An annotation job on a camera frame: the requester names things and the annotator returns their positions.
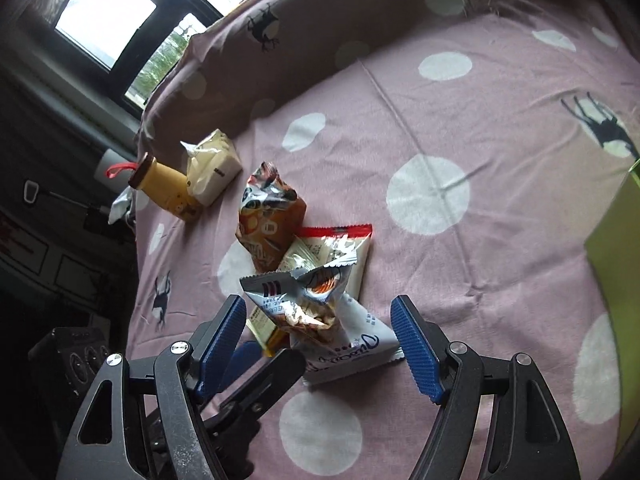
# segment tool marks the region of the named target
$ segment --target green fabric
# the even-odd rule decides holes
[[[640,419],[640,161],[585,243],[607,301],[620,365],[620,450]]]

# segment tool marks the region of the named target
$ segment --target brown bottle cap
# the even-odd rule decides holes
[[[146,174],[149,171],[149,169],[151,168],[151,165],[153,164],[154,159],[155,157],[151,153],[149,152],[145,153],[145,156],[142,158],[142,162],[140,162],[136,171],[134,171],[133,174],[129,177],[129,185],[132,188],[138,189],[140,184],[142,184],[142,181],[146,177]]]

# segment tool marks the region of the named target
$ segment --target yellow bottle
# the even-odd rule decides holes
[[[195,220],[202,212],[202,204],[187,193],[187,177],[160,164],[150,153],[145,153],[129,185],[185,222]]]

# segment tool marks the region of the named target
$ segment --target black animal print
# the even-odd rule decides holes
[[[598,122],[598,120],[587,115],[576,96],[574,96],[574,102],[582,115],[578,115],[577,113],[575,113],[575,111],[571,110],[571,108],[569,108],[569,105],[564,102],[564,99],[560,99],[560,102],[572,116],[589,127],[589,129],[593,132],[593,135],[596,136],[596,139],[598,140],[601,148],[604,148],[604,144],[606,142],[611,142],[612,140],[621,140],[625,143],[626,148],[629,150],[634,160],[638,160],[640,158],[640,154],[638,153],[634,142],[627,135],[625,129],[618,123],[618,118],[609,110],[605,110],[601,105],[594,101],[589,92],[587,92],[587,97],[589,101],[591,101],[591,104],[593,104],[593,106],[596,108],[596,110],[599,111],[603,115],[603,117],[605,117],[605,119],[601,123]]]
[[[270,5],[267,5],[267,8],[261,12],[260,17],[255,20],[249,17],[247,28],[252,36],[262,44],[262,51],[268,52],[270,50],[269,45],[271,45],[271,50],[273,50],[280,41],[277,38],[269,38],[266,34],[266,28],[269,27],[271,23],[279,21],[279,19],[271,12]]]
[[[158,325],[164,326],[164,316],[166,314],[166,308],[169,303],[169,293],[171,292],[171,280],[169,279],[169,273],[166,274],[164,279],[164,290],[158,290],[158,277],[156,276],[156,282],[154,285],[156,289],[156,297],[154,298],[154,304],[151,307],[151,311],[159,309]]]

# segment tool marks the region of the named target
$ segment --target orange snack bag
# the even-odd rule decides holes
[[[276,270],[305,217],[306,204],[285,184],[277,168],[263,162],[249,177],[236,237],[251,253],[258,272]]]

